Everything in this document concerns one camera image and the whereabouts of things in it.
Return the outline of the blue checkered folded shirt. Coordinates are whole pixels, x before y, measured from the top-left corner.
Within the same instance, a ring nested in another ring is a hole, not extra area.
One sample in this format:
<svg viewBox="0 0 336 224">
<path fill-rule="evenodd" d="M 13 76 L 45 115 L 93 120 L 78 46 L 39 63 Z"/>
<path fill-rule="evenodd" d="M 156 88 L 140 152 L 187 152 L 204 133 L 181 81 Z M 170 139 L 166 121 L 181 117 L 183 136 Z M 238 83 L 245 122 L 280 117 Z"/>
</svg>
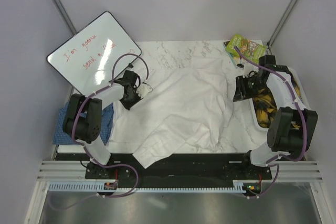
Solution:
<svg viewBox="0 0 336 224">
<path fill-rule="evenodd" d="M 68 104 L 69 103 L 67 102 L 63 108 L 59 109 L 58 119 L 53 136 L 54 145 L 74 145 L 74 142 L 72 141 L 71 137 L 62 130 L 62 125 L 66 116 Z M 101 119 L 100 137 L 104 145 L 106 145 L 109 141 L 112 132 L 113 115 L 114 115 L 113 104 L 110 104 L 106 108 L 104 108 L 101 112 L 101 115 L 102 119 Z"/>
</svg>

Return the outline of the white plastic basket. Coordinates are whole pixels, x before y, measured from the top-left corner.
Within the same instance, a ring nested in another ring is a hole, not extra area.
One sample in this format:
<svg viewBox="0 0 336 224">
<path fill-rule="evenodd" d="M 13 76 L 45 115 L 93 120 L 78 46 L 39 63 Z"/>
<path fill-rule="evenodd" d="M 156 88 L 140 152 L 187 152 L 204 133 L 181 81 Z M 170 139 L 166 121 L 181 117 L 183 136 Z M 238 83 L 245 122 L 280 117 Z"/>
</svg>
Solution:
<svg viewBox="0 0 336 224">
<path fill-rule="evenodd" d="M 300 98 L 301 102 L 306 106 L 307 109 L 311 110 L 311 107 L 309 105 L 309 102 L 307 100 L 305 91 L 302 87 L 302 84 L 300 82 L 300 79 L 298 77 L 297 72 L 292 67 L 288 67 L 288 69 L 291 72 L 291 74 L 293 75 L 293 79 L 296 82 L 297 86 L 299 87 L 299 91 L 300 91 L 299 98 Z M 254 122 L 254 126 L 255 126 L 256 130 L 261 131 L 261 132 L 267 132 L 268 129 L 264 128 L 264 127 L 261 127 L 257 122 L 256 110 L 255 110 L 254 102 L 253 102 L 252 99 L 249 99 L 249 104 L 250 104 L 250 107 L 251 107 L 251 113 L 252 113 L 253 122 Z"/>
</svg>

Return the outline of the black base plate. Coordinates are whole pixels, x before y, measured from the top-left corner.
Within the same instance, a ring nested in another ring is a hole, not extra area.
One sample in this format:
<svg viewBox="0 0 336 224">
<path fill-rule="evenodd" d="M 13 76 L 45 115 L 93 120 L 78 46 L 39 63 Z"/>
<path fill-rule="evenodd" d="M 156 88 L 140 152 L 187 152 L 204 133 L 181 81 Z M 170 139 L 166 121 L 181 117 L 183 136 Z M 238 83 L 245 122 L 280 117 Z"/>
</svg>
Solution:
<svg viewBox="0 0 336 224">
<path fill-rule="evenodd" d="M 113 154 L 109 169 L 87 164 L 86 179 L 117 179 L 126 186 L 228 186 L 234 180 L 270 180 L 269 168 L 245 154 L 173 154 L 144 168 L 132 154 Z"/>
</svg>

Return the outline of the white dry-erase board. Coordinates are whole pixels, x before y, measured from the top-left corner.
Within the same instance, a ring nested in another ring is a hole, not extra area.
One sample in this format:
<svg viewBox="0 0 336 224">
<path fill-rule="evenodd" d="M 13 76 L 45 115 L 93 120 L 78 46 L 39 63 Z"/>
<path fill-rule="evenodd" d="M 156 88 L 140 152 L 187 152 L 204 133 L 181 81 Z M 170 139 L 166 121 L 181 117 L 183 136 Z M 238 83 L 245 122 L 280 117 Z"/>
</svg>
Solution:
<svg viewBox="0 0 336 224">
<path fill-rule="evenodd" d="M 141 53 L 106 11 L 49 54 L 47 62 L 79 93 L 88 96 L 107 86 Z"/>
</svg>

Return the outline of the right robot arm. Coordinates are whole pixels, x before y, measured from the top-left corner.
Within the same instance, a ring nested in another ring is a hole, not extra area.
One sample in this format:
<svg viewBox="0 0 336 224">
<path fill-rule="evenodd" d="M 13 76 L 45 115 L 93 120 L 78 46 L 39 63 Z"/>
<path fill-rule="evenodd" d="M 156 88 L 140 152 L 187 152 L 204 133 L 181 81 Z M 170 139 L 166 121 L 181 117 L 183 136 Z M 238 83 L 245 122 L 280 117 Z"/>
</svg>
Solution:
<svg viewBox="0 0 336 224">
<path fill-rule="evenodd" d="M 318 115 L 301 101 L 292 84 L 287 66 L 276 64 L 274 55 L 264 55 L 255 64 L 253 75 L 236 77 L 233 101 L 256 98 L 261 89 L 267 88 L 277 107 L 264 144 L 248 152 L 249 161 L 240 166 L 241 174 L 248 179 L 259 173 L 259 166 L 269 166 L 278 159 L 300 161 L 309 149 Z"/>
</svg>

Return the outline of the yellow black plaid shirt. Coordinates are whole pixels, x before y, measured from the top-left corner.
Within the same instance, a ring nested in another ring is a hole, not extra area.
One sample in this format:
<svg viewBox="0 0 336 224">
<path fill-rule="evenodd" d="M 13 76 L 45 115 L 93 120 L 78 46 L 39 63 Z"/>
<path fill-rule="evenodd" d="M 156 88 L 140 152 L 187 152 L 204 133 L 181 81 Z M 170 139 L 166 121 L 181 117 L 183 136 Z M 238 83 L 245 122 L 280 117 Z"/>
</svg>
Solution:
<svg viewBox="0 0 336 224">
<path fill-rule="evenodd" d="M 252 103 L 257 125 L 268 130 L 278 111 L 272 92 L 268 88 L 259 90 Z"/>
</svg>

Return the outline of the green book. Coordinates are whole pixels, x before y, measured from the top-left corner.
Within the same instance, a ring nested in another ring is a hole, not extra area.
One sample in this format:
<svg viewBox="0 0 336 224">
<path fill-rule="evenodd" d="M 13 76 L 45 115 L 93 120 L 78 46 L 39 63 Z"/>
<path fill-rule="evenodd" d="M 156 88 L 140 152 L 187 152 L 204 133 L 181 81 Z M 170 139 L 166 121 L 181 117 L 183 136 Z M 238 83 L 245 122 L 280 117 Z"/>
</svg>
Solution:
<svg viewBox="0 0 336 224">
<path fill-rule="evenodd" d="M 240 59 L 239 53 L 235 50 L 235 46 L 238 47 L 239 51 L 246 58 L 254 63 L 258 63 L 259 58 L 264 56 L 266 52 L 266 46 L 262 43 L 247 39 L 239 34 L 235 34 L 231 40 L 225 41 L 223 44 L 224 49 L 229 54 L 236 68 L 243 68 L 245 60 L 243 58 Z"/>
</svg>

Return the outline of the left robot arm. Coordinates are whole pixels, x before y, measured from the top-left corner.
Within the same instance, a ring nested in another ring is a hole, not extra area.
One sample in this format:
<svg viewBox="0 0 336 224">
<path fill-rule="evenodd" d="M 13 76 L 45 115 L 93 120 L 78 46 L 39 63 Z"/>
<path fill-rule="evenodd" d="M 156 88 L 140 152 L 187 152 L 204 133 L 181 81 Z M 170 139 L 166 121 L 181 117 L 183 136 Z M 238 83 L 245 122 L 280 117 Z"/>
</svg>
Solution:
<svg viewBox="0 0 336 224">
<path fill-rule="evenodd" d="M 100 136 L 102 110 L 117 101 L 130 110 L 152 91 L 138 74 L 127 70 L 122 78 L 87 97 L 81 94 L 70 97 L 62 130 L 75 144 L 83 147 L 91 162 L 98 165 L 97 173 L 103 178 L 114 175 L 115 165 L 109 162 L 111 154 Z"/>
</svg>

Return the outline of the white long sleeve shirt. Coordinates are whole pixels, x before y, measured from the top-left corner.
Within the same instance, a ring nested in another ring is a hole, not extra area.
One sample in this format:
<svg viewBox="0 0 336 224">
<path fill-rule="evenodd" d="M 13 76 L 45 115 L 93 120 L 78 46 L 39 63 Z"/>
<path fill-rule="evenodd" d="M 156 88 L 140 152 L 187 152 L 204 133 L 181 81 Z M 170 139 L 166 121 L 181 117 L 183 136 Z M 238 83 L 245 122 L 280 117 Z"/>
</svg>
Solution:
<svg viewBox="0 0 336 224">
<path fill-rule="evenodd" d="M 152 91 L 131 109 L 114 103 L 110 152 L 132 153 L 148 168 L 182 149 L 217 145 L 233 114 L 222 59 L 195 57 L 188 67 L 153 70 L 148 84 Z"/>
</svg>

